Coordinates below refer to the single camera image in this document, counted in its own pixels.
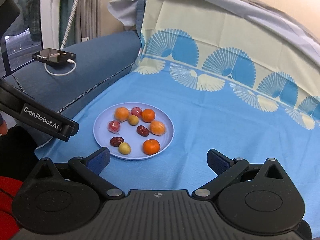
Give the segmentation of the person's hand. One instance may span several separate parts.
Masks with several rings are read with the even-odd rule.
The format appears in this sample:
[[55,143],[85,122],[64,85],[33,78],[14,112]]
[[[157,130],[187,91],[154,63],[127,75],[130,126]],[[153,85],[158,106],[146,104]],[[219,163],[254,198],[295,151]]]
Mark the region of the person's hand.
[[2,120],[0,124],[0,135],[6,135],[7,132],[8,132],[7,123],[5,122],[5,120]]

